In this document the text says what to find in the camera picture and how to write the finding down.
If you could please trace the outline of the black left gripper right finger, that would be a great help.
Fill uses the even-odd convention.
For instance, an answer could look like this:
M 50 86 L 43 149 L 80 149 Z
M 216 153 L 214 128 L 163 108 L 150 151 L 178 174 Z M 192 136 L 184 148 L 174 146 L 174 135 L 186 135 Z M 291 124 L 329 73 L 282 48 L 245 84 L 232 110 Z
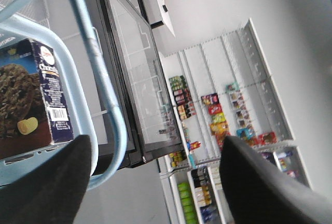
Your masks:
M 331 203 L 325 197 L 238 137 L 225 138 L 219 173 L 235 223 L 331 223 Z

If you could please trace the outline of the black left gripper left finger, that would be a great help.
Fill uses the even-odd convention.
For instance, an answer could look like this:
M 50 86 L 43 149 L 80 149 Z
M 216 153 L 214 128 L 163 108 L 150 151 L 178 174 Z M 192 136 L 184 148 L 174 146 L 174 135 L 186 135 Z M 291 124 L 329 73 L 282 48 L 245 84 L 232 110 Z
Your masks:
M 1 223 L 73 223 L 87 191 L 91 144 L 80 135 L 1 189 Z

